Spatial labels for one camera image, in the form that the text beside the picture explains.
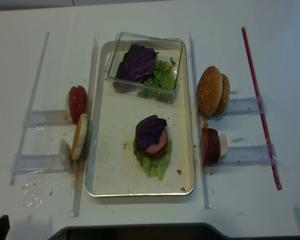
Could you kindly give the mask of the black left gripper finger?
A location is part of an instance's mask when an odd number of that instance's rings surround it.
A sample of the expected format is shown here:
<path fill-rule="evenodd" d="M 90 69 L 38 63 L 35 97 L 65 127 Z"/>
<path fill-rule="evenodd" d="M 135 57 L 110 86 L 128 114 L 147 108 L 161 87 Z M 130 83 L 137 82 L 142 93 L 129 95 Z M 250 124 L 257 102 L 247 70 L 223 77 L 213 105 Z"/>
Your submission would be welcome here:
<path fill-rule="evenodd" d="M 0 240 L 5 240 L 10 230 L 10 221 L 8 215 L 0 217 Z"/>

